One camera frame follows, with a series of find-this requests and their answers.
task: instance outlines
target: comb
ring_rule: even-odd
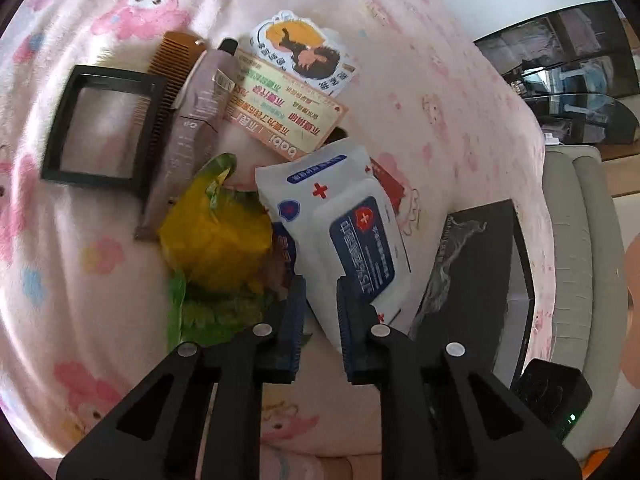
[[[175,97],[187,80],[200,55],[206,50],[203,40],[184,32],[166,32],[158,50],[154,54],[147,73],[162,75],[166,78],[166,91],[160,104],[152,129],[152,139],[147,152],[148,167],[151,171],[146,176],[145,194],[148,195],[151,178],[162,155],[162,133],[164,124],[171,112]],[[133,127],[139,128],[145,120],[148,103],[140,99],[133,114]]]

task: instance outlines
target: bed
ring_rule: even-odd
[[[24,0],[0,39],[0,407],[32,455],[65,454],[166,354],[168,269],[155,244],[133,240],[139,201],[38,172],[73,66],[108,58],[144,72],[167,30],[216,46],[291,9],[339,33],[360,68],[337,97],[350,109],[341,126],[405,192],[398,221],[413,307],[394,326],[409,328],[446,214],[511,198],[536,295],[527,359],[549,358],[542,134],[440,0],[143,4],[144,16],[136,0]],[[105,19],[123,7],[135,19]],[[103,140],[88,156],[113,156],[117,136]],[[340,354],[312,320],[308,328],[296,383],[265,390],[263,443],[316,456],[380,452],[377,391],[349,386]]]

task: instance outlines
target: pack of wet wipes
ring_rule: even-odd
[[[410,268],[389,197],[363,146],[338,140],[293,162],[257,168],[255,181],[290,272],[306,279],[308,302],[340,349],[336,288],[354,276],[380,322],[391,323]]]

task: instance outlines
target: yellow plastic bag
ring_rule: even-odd
[[[164,256],[189,282],[212,291],[247,285],[260,293],[258,272],[271,250],[271,221],[257,193],[223,189],[236,156],[223,153],[200,170],[158,230]]]

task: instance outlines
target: cartoon woman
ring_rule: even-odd
[[[265,37],[281,52],[292,53],[293,70],[308,79],[331,77],[340,63],[340,53],[324,44],[324,37],[302,20],[273,23]]]

